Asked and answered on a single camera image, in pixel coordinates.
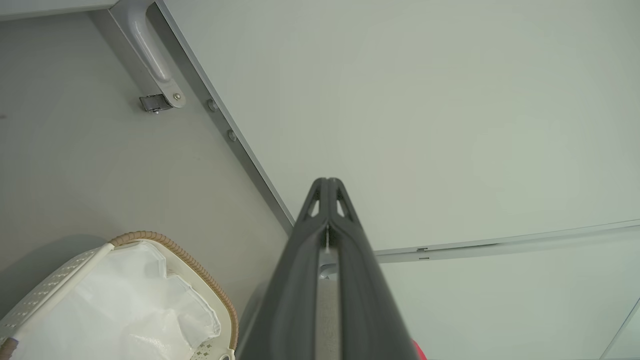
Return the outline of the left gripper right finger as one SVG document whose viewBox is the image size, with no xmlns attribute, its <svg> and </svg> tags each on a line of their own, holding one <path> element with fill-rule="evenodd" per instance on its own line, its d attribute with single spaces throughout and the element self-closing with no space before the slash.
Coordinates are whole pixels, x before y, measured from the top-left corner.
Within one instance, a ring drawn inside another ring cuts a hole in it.
<svg viewBox="0 0 640 360">
<path fill-rule="evenodd" d="M 329 178 L 328 194 L 328 225 L 338 252 L 342 358 L 418 359 L 345 185 Z"/>
</svg>

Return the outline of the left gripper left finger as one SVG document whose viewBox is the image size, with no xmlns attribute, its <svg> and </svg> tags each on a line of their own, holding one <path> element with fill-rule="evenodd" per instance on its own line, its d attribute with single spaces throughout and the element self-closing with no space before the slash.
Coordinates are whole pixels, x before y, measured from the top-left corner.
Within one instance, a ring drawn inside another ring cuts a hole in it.
<svg viewBox="0 0 640 360">
<path fill-rule="evenodd" d="M 319 255 L 328 220 L 327 178 L 311 184 L 238 360 L 313 360 Z"/>
</svg>

